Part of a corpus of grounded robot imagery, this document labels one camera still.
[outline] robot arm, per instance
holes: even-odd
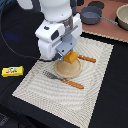
[[[72,16],[70,0],[17,0],[23,9],[41,11],[45,20],[36,30],[38,47],[43,59],[51,60],[55,54],[64,56],[73,50],[82,33],[80,15]]]

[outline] woven placemat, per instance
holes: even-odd
[[[84,89],[47,78],[42,74],[43,70],[57,75],[54,71],[55,62],[38,61],[14,91],[13,96],[80,128],[87,128],[113,46],[83,37],[79,37],[77,41],[75,52],[97,60],[96,63],[80,60],[82,72],[78,77],[71,79],[82,84]]]

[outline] orange handle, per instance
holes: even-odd
[[[79,88],[79,89],[84,89],[83,85],[75,83],[75,82],[72,82],[72,81],[69,81],[69,80],[66,80],[66,79],[63,79],[62,82],[66,83],[66,84],[69,84],[71,86],[74,86],[76,88]]]
[[[96,59],[89,58],[89,57],[82,56],[82,55],[79,55],[78,58],[79,58],[79,59],[83,59],[83,60],[87,60],[87,61],[90,61],[90,62],[93,62],[93,63],[96,62]]]

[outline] metal fork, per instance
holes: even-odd
[[[74,86],[74,87],[79,88],[79,89],[84,89],[84,86],[83,85],[78,84],[78,83],[75,83],[75,82],[72,82],[72,81],[69,81],[67,79],[58,78],[57,76],[55,76],[54,74],[52,74],[52,73],[50,73],[48,71],[45,71],[44,70],[43,71],[43,74],[45,76],[47,76],[48,78],[50,78],[50,79],[58,79],[58,80],[62,81],[63,83],[69,84],[69,85]]]

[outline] yellow box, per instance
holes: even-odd
[[[24,71],[23,66],[3,68],[3,70],[2,70],[2,76],[3,77],[20,76],[20,75],[23,75],[23,71]]]

